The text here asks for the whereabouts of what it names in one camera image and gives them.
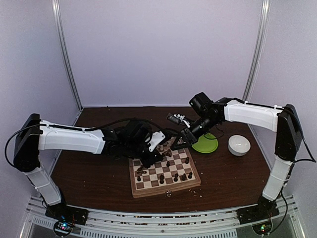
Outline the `wooden chess board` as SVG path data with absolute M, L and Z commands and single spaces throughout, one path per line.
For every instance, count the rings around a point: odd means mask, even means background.
M 163 193 L 171 194 L 174 191 L 192 189 L 201 185 L 201 179 L 189 149 L 170 149 L 174 139 L 173 137 L 163 145 L 157 146 L 157 150 L 163 155 L 163 160 L 148 169 L 145 168 L 146 174 L 136 174 L 140 165 L 138 161 L 129 160 L 130 184 L 134 198 Z M 188 179 L 190 172 L 193 173 L 193 176 Z M 159 183 L 159 177 L 162 174 L 164 175 L 164 184 Z M 179 175 L 177 182 L 173 181 L 175 174 Z M 181 180 L 183 174 L 186 174 L 187 177 L 185 181 Z

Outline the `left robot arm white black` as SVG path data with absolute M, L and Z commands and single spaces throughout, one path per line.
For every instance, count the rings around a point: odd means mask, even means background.
M 162 128 L 153 131 L 153 123 L 144 119 L 126 119 L 127 125 L 112 129 L 112 123 L 100 127 L 75 127 L 53 124 L 31 114 L 15 139 L 14 155 L 9 165 L 23 172 L 40 193 L 49 211 L 60 220 L 71 216 L 61 190 L 39 159 L 41 150 L 81 151 L 115 157 L 139 159 L 150 167 L 163 159 L 157 146 L 166 139 Z

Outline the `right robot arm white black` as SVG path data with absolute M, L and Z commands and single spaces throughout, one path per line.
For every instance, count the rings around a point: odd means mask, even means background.
M 197 120 L 187 120 L 180 114 L 167 116 L 168 120 L 185 126 L 177 136 L 183 143 L 177 145 L 174 142 L 172 149 L 194 145 L 199 137 L 224 121 L 245 123 L 275 132 L 275 161 L 258 204 L 254 207 L 254 215 L 264 219 L 273 211 L 275 200 L 290 179 L 297 152 L 304 140 L 295 107 L 291 104 L 284 107 L 265 106 L 227 97 L 214 102 L 204 92 L 195 95 L 189 104 L 199 116 Z

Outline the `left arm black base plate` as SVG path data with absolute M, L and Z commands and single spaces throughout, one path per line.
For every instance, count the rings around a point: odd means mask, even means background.
M 82 208 L 71 206 L 49 206 L 46 209 L 45 216 L 56 220 L 76 225 L 85 225 L 89 211 Z

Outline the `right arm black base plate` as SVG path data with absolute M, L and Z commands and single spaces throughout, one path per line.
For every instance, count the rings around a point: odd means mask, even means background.
M 236 210 L 236 213 L 241 225 L 267 220 L 280 214 L 278 208 L 272 208 L 269 211 L 261 211 L 258 205 L 240 208 Z

